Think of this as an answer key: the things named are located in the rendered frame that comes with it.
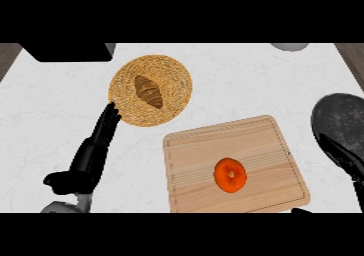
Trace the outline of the round wicker basket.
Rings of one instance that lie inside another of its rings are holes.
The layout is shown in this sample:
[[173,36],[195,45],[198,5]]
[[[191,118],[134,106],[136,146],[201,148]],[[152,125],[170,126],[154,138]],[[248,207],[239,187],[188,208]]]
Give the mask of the round wicker basket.
[[[163,107],[148,105],[137,97],[134,77],[152,80],[161,92]],[[117,71],[108,101],[115,103],[121,120],[134,126],[151,127],[167,123],[185,109],[192,93],[192,81],[182,63],[165,55],[145,55],[130,60]]]

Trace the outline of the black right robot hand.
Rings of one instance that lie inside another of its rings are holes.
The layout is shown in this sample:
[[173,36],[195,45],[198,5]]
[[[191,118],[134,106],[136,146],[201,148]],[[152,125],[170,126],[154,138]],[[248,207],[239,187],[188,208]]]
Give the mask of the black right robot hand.
[[319,134],[316,139],[325,155],[350,176],[357,204],[364,213],[364,160],[325,134]]

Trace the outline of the grey round object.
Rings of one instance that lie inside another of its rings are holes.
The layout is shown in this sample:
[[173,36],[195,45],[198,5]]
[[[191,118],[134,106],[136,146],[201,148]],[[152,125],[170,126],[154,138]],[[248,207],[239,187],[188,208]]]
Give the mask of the grey round object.
[[272,46],[281,51],[297,52],[307,47],[307,43],[272,43]]

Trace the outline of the brown croissant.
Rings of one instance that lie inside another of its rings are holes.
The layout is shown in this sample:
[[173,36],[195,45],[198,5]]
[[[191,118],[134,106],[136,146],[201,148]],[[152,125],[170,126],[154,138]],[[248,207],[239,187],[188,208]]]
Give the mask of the brown croissant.
[[139,99],[160,109],[163,107],[163,98],[157,83],[145,76],[137,75],[134,77],[134,90]]

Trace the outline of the black appliance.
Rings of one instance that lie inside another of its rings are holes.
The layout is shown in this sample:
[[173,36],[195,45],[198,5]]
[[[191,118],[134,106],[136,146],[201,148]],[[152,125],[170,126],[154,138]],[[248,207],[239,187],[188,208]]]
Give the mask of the black appliance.
[[38,62],[108,62],[112,59],[114,43],[19,43]]

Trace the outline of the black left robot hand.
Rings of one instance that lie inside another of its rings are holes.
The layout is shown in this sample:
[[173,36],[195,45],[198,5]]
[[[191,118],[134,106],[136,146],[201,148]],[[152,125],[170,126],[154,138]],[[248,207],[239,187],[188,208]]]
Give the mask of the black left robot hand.
[[52,188],[56,195],[90,194],[99,183],[108,147],[114,138],[121,115],[109,103],[96,121],[92,135],[83,140],[75,152],[69,169],[50,173],[43,184]]

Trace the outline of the wooden cutting board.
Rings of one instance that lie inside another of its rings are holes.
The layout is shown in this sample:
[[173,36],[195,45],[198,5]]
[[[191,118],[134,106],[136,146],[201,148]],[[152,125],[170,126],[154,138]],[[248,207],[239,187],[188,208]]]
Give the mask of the wooden cutting board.
[[[306,183],[272,116],[183,132],[163,140],[170,211],[281,212],[310,201]],[[223,158],[244,166],[247,183],[233,193],[214,182]]]

